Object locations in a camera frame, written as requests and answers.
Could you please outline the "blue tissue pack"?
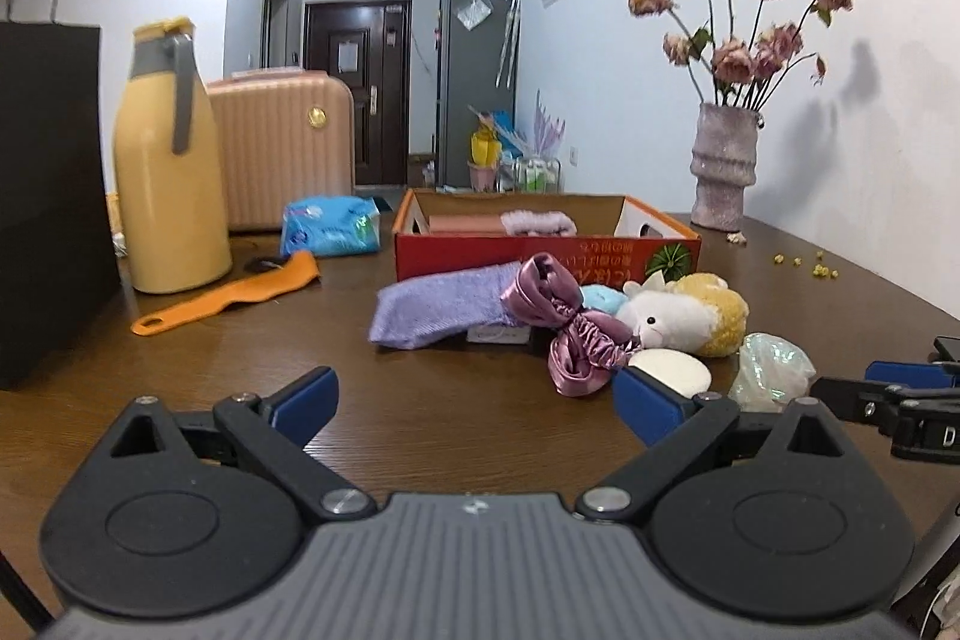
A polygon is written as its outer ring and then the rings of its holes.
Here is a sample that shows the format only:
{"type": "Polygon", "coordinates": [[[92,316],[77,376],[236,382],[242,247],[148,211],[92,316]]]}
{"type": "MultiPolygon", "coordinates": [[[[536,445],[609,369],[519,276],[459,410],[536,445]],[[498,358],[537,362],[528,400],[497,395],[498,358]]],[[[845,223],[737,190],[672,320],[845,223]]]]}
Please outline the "blue tissue pack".
{"type": "Polygon", "coordinates": [[[280,253],[309,252],[318,259],[376,253],[379,209],[371,198],[309,197],[283,208],[280,253]]]}

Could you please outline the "pink sponge block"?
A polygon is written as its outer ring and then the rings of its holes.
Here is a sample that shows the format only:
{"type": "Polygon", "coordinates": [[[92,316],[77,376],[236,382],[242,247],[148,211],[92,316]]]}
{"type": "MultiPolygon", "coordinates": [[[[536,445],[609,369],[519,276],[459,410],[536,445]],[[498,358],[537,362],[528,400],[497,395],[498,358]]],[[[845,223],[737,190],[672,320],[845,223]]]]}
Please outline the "pink sponge block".
{"type": "Polygon", "coordinates": [[[500,214],[434,214],[428,220],[431,234],[438,236],[506,236],[500,214]]]}

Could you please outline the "iridescent plastic bag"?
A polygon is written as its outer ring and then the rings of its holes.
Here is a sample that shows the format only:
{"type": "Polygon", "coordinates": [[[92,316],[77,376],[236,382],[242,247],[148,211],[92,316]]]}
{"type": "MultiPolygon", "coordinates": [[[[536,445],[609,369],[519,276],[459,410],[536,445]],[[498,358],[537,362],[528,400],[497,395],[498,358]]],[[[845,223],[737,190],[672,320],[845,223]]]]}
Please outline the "iridescent plastic bag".
{"type": "Polygon", "coordinates": [[[817,369],[793,342],[750,333],[739,351],[739,370],[729,396],[745,413],[781,413],[793,399],[809,395],[817,369]]]}

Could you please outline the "white round sponge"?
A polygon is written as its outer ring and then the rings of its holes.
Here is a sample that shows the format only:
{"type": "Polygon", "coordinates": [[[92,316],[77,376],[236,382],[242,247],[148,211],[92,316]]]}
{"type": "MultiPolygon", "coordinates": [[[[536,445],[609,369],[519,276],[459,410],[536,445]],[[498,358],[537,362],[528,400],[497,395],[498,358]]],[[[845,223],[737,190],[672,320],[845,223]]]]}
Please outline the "white round sponge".
{"type": "Polygon", "coordinates": [[[663,347],[643,349],[633,354],[630,367],[649,375],[685,398],[708,392],[713,381],[711,372],[700,359],[663,347]]]}

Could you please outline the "dried pink roses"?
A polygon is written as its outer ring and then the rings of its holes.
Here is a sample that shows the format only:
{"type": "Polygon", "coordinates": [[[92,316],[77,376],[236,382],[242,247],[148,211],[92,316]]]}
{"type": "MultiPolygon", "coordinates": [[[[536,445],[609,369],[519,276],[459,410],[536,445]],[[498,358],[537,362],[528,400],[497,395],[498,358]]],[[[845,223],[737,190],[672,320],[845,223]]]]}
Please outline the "dried pink roses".
{"type": "Polygon", "coordinates": [[[805,44],[811,21],[825,28],[854,10],[856,0],[804,0],[794,19],[776,21],[766,12],[782,0],[701,0],[693,19],[679,0],[626,0],[631,18],[664,18],[672,29],[661,50],[671,67],[692,83],[698,103],[760,115],[791,74],[811,70],[812,85],[827,80],[827,58],[805,44]]]}

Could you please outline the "pink satin scrunchie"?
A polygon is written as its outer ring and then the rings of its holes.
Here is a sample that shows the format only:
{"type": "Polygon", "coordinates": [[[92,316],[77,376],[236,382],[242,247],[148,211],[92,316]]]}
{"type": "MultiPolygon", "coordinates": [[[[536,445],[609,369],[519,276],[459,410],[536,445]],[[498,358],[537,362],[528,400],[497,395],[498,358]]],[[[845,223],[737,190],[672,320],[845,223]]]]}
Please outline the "pink satin scrunchie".
{"type": "Polygon", "coordinates": [[[553,331],[548,373],[568,398],[602,390],[636,353],[630,326],[584,303],[578,281],[550,253],[537,253],[517,269],[501,294],[513,319],[553,331]]]}

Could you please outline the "grey refrigerator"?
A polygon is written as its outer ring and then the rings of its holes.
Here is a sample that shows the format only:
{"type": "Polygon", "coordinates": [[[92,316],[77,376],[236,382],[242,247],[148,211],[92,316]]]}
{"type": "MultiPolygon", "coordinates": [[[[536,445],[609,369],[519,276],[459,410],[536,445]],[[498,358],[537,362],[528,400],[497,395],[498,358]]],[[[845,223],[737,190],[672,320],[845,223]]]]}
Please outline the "grey refrigerator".
{"type": "Polygon", "coordinates": [[[470,185],[470,136],[478,112],[514,110],[514,89],[498,78],[508,0],[441,0],[436,92],[436,183],[470,185]]]}

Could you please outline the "yellow thermos bottle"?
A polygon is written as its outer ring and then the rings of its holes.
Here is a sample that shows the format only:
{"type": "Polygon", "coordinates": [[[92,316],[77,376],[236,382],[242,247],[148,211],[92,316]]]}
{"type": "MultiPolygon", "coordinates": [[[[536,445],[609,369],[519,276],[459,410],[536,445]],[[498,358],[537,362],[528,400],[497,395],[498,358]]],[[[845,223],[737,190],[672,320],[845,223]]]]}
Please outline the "yellow thermos bottle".
{"type": "Polygon", "coordinates": [[[153,296],[206,286],[233,266],[218,127],[194,34],[187,18],[133,31],[112,135],[132,286],[153,296]]]}

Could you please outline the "white yellow plush sheep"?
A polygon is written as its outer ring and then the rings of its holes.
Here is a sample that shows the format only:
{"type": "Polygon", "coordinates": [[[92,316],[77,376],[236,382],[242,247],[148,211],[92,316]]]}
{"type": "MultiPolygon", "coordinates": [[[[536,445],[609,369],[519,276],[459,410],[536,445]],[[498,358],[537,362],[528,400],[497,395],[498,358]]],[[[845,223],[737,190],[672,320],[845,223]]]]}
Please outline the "white yellow plush sheep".
{"type": "Polygon", "coordinates": [[[739,351],[750,315],[747,301],[713,273],[667,281],[656,271],[644,283],[623,285],[617,319],[641,349],[674,349],[692,356],[729,357],[739,351]]]}

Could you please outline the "pink ribbed suitcase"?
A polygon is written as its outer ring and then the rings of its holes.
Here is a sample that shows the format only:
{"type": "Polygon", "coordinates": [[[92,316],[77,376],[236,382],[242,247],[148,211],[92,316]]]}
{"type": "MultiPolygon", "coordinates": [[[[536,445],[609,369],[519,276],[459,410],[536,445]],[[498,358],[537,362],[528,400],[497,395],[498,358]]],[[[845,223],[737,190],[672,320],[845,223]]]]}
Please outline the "pink ribbed suitcase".
{"type": "Polygon", "coordinates": [[[288,203],[355,191],[355,103],[342,81],[324,71],[245,71],[206,94],[229,230],[278,229],[288,203]]]}

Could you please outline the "lilac fluffy headband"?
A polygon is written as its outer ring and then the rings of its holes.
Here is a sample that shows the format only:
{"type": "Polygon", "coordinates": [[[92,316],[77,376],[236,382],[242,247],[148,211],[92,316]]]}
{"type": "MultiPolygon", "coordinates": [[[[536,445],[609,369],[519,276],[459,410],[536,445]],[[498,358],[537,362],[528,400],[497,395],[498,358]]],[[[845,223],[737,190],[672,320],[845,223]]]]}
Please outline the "lilac fluffy headband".
{"type": "Polygon", "coordinates": [[[563,211],[529,211],[514,209],[500,216],[508,236],[573,237],[578,226],[563,211]]]}

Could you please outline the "purple knitted pouch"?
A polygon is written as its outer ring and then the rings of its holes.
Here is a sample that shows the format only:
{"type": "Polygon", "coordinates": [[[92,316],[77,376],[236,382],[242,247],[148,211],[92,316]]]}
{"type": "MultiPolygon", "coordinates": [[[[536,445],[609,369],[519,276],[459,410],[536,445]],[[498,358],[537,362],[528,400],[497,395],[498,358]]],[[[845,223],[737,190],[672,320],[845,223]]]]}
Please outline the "purple knitted pouch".
{"type": "Polygon", "coordinates": [[[501,301],[521,263],[418,276],[377,292],[368,339],[389,349],[420,349],[477,326],[517,326],[501,301]]]}

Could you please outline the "blue plush toy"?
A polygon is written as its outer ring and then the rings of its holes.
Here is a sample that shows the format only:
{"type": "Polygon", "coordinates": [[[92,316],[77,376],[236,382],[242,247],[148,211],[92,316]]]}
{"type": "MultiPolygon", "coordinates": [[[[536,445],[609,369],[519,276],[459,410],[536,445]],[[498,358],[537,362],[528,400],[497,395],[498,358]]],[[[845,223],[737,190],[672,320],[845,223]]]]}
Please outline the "blue plush toy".
{"type": "Polygon", "coordinates": [[[581,296],[583,296],[584,307],[599,310],[612,317],[615,317],[623,304],[628,301],[628,296],[622,291],[603,284],[588,284],[581,287],[581,296]]]}

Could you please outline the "red cardboard box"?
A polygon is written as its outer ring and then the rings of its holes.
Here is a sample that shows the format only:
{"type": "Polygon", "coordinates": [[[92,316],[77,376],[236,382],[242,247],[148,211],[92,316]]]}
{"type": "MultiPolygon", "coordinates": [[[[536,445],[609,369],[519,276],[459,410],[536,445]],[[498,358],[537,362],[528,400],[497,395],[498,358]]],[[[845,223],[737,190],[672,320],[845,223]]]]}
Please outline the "red cardboard box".
{"type": "Polygon", "coordinates": [[[394,268],[399,281],[449,271],[523,262],[550,253],[581,284],[619,287],[662,271],[678,280],[698,266],[701,237],[669,214],[626,195],[443,193],[410,190],[395,214],[394,268]],[[438,236],[434,214],[503,214],[514,209],[563,211],[573,237],[438,236]]]}

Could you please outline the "dark brown door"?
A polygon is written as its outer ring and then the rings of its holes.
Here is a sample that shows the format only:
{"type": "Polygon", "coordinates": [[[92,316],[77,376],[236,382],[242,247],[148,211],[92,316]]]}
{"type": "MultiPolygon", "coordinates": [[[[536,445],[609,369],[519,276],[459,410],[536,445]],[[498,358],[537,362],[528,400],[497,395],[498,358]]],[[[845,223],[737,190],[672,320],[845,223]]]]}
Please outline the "dark brown door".
{"type": "Polygon", "coordinates": [[[410,0],[314,2],[304,7],[302,64],[353,96],[355,184],[409,181],[410,0]]]}

